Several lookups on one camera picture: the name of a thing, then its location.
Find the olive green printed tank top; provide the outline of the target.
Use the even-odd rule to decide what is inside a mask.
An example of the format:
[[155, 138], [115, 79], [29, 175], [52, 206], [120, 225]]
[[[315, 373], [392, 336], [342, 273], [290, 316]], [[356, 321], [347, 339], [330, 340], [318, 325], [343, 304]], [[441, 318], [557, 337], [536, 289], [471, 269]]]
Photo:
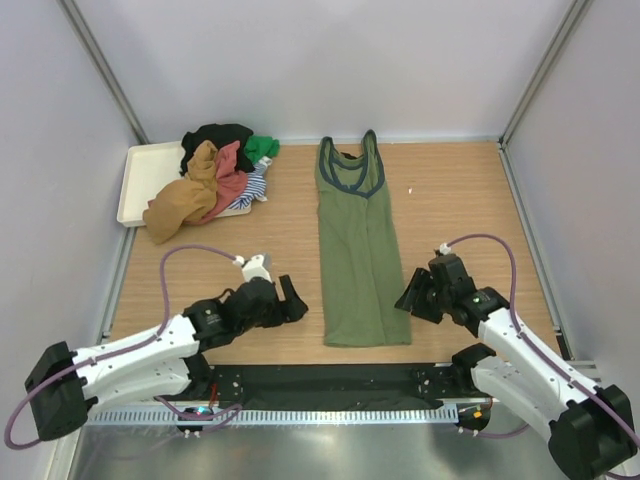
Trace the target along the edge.
[[325, 345], [410, 344], [409, 316], [395, 306], [404, 276], [376, 133], [363, 135], [357, 156], [323, 138], [315, 184]]

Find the tan brown tank top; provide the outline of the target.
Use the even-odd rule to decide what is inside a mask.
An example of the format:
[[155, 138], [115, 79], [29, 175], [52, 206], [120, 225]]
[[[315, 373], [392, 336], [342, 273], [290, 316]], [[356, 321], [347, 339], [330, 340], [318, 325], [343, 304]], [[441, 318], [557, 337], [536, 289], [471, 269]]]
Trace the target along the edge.
[[217, 203], [215, 163], [218, 149], [206, 140], [187, 162], [187, 172], [167, 184], [143, 212], [147, 232], [155, 244], [173, 237], [185, 223], [199, 221]]

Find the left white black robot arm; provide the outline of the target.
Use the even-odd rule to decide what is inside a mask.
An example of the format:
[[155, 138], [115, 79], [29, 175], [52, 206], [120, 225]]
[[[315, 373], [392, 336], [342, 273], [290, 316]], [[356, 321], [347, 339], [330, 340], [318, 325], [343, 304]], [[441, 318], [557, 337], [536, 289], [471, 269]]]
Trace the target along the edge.
[[137, 400], [182, 394], [202, 399], [212, 387], [204, 352], [254, 327], [296, 322], [307, 311], [289, 276], [277, 283], [255, 277], [195, 302], [164, 327], [78, 350], [55, 343], [25, 381], [38, 438], [57, 440], [90, 415]]

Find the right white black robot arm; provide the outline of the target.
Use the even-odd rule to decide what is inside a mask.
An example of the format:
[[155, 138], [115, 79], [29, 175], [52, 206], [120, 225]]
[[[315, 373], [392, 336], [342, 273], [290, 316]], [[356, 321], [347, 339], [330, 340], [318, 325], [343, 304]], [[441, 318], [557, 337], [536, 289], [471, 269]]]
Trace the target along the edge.
[[627, 395], [569, 365], [498, 291], [477, 287], [457, 255], [416, 269], [395, 306], [432, 323], [449, 315], [477, 338], [453, 356], [452, 387], [503, 403], [546, 442], [567, 478], [595, 479], [638, 453]]

